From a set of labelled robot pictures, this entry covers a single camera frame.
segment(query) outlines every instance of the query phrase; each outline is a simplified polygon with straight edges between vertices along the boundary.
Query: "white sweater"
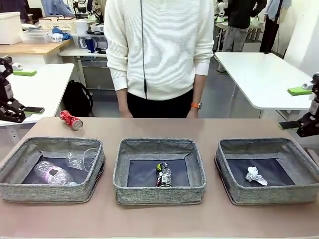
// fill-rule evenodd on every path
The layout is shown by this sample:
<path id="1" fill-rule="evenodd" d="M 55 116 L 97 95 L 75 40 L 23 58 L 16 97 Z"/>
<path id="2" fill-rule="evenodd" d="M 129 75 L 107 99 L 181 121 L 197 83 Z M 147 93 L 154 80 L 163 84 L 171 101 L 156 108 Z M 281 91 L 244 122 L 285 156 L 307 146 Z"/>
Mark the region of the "white sweater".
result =
<path id="1" fill-rule="evenodd" d="M 213 0 L 107 0 L 104 34 L 115 90 L 149 100 L 169 100 L 192 89 L 195 75 L 208 74 L 212 57 Z"/>

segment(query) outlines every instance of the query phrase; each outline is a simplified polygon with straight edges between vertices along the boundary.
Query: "gray pants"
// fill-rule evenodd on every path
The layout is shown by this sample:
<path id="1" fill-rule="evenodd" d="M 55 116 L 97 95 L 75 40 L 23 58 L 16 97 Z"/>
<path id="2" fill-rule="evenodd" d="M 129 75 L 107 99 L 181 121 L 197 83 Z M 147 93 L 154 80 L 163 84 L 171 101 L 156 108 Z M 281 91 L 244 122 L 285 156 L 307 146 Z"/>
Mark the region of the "gray pants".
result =
<path id="1" fill-rule="evenodd" d="M 226 31 L 223 52 L 242 52 L 246 42 L 248 28 L 240 29 L 229 26 Z M 219 64 L 217 70 L 225 72 L 224 67 Z"/>

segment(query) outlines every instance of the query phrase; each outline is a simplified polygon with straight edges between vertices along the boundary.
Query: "red soda can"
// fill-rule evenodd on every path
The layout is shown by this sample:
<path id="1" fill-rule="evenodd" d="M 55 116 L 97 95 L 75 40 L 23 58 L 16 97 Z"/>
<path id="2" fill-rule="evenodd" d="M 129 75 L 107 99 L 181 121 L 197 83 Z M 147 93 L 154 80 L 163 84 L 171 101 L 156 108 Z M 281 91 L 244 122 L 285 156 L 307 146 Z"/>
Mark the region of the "red soda can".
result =
<path id="1" fill-rule="evenodd" d="M 73 130 L 80 130 L 83 127 L 83 121 L 72 116 L 69 111 L 61 111 L 60 119 L 64 120 Z"/>

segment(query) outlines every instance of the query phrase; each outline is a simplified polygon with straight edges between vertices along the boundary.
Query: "black jacket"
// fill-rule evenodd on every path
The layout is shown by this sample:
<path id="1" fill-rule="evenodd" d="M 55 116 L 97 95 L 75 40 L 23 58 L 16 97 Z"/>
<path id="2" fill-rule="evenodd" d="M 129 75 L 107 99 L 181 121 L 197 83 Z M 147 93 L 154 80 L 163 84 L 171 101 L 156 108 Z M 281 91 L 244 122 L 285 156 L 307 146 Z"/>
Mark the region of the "black jacket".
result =
<path id="1" fill-rule="evenodd" d="M 266 7 L 267 0 L 229 0 L 228 25 L 245 29 L 250 25 L 250 17 L 257 16 Z"/>

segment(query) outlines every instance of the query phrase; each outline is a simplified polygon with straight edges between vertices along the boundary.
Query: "wristwatch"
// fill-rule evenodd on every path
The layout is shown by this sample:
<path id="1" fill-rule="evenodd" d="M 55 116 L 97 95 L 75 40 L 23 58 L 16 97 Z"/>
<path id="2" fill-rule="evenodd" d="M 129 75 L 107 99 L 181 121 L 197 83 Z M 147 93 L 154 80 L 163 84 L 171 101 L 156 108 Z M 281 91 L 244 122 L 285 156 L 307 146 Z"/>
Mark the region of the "wristwatch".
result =
<path id="1" fill-rule="evenodd" d="M 201 109 L 201 103 L 191 103 L 191 107 L 193 107 L 193 108 L 196 108 L 196 109 L 198 109 L 198 110 L 200 110 Z"/>

